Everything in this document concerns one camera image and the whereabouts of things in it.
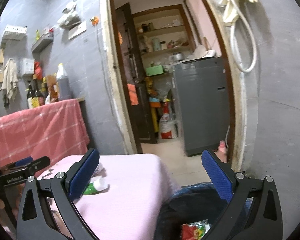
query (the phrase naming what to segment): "red checkered tablecloth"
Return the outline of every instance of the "red checkered tablecloth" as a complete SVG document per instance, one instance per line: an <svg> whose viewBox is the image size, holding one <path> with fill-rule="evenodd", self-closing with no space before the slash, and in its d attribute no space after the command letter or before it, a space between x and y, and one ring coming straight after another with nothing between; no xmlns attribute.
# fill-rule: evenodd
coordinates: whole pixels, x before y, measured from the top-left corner
<svg viewBox="0 0 300 240"><path fill-rule="evenodd" d="M0 118L0 166L31 156L51 165L87 152L89 137L76 99L22 110Z"/></svg>

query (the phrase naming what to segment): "gray refrigerator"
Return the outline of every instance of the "gray refrigerator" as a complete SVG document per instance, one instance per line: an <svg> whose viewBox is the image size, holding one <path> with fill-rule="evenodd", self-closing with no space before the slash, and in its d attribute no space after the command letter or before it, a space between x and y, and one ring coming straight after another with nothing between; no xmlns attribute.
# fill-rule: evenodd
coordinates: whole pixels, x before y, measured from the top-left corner
<svg viewBox="0 0 300 240"><path fill-rule="evenodd" d="M226 74L221 57L173 66L172 94L178 133L188 156L215 150L230 122Z"/></svg>

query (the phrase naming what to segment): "metal screw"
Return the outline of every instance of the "metal screw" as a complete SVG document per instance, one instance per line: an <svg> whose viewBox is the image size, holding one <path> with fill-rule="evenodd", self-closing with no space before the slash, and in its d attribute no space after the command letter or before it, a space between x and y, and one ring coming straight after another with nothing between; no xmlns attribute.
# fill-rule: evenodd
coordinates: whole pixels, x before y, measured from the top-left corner
<svg viewBox="0 0 300 240"><path fill-rule="evenodd" d="M30 177L28 178L28 181L29 181L29 182L34 181L34 176L30 176Z"/></svg>
<svg viewBox="0 0 300 240"><path fill-rule="evenodd" d="M266 176L266 180L267 180L268 182L272 182L272 181L273 181L273 178L270 177L270 176Z"/></svg>
<svg viewBox="0 0 300 240"><path fill-rule="evenodd" d="M238 179L243 179L243 178L244 178L244 174L241 173L241 172L238 172L235 176L236 176Z"/></svg>
<svg viewBox="0 0 300 240"><path fill-rule="evenodd" d="M65 175L65 173L60 171L60 172L57 173L57 178L61 179L61 178L63 178L64 175Z"/></svg>

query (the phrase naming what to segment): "blue textured pad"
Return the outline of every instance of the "blue textured pad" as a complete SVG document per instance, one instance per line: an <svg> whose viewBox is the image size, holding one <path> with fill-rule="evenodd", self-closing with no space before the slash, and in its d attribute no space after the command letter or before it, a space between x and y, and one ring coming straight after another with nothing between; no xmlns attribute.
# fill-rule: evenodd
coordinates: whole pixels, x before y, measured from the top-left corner
<svg viewBox="0 0 300 240"><path fill-rule="evenodd" d="M98 151L93 150L88 159L76 173L69 185L69 198L71 201L81 197L99 164L99 160L100 155Z"/></svg>
<svg viewBox="0 0 300 240"><path fill-rule="evenodd" d="M230 180L207 150L202 152L201 161L220 198L229 203L233 196Z"/></svg>
<svg viewBox="0 0 300 240"><path fill-rule="evenodd" d="M19 167L19 166L23 166L23 165L26 165L26 164L31 163L31 162L33 162L33 158L31 156L29 156L29 157L26 157L26 158L24 158L20 161L15 162L15 166Z"/></svg>

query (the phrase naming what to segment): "beige floor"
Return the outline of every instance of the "beige floor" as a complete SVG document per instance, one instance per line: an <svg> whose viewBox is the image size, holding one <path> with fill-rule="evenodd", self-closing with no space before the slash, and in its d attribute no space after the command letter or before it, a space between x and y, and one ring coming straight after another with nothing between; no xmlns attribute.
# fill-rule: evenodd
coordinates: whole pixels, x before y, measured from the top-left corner
<svg viewBox="0 0 300 240"><path fill-rule="evenodd" d="M180 186L211 181L201 164L201 155L187 157L179 138L160 140L157 144L141 144L144 153L159 156Z"/></svg>

